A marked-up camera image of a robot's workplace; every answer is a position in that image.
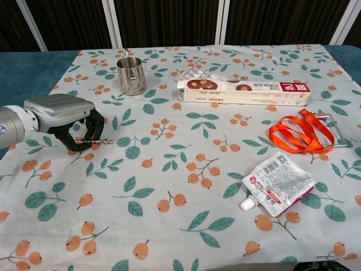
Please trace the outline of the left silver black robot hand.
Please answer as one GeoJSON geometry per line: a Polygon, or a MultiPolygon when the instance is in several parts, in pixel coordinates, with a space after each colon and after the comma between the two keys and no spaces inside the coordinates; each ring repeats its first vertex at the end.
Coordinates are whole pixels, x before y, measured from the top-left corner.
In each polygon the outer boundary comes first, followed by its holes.
{"type": "Polygon", "coordinates": [[[87,150],[92,145],[90,141],[99,140],[104,129],[104,117],[93,102],[68,94],[29,99],[24,102],[24,108],[36,115],[39,132],[53,134],[71,151],[87,150]],[[82,143],[76,143],[69,133],[76,122],[86,124],[82,143]]]}

